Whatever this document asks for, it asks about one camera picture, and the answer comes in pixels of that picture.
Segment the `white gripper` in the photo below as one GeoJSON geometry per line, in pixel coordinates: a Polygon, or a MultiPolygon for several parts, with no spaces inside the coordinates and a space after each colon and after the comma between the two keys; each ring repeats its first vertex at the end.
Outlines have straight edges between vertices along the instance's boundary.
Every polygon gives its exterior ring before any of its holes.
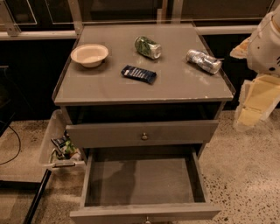
{"type": "Polygon", "coordinates": [[[280,5],[229,55],[247,59],[248,68],[259,73],[242,84],[234,114],[234,128],[247,131],[265,121],[280,102],[280,77],[275,76],[280,74],[280,5]]]}

